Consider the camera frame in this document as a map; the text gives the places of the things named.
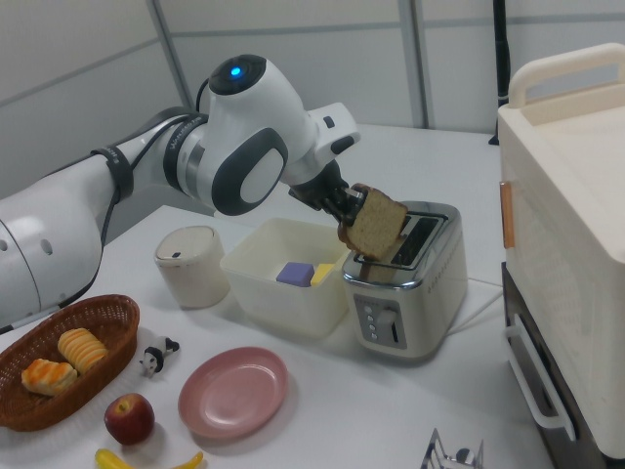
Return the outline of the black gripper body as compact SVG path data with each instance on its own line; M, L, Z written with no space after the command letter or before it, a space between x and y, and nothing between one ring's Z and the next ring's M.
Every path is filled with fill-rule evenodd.
M291 186L289 195L316 211L345 216L349 211L349 197L345 192L348 187L338 163L332 160L308 182Z

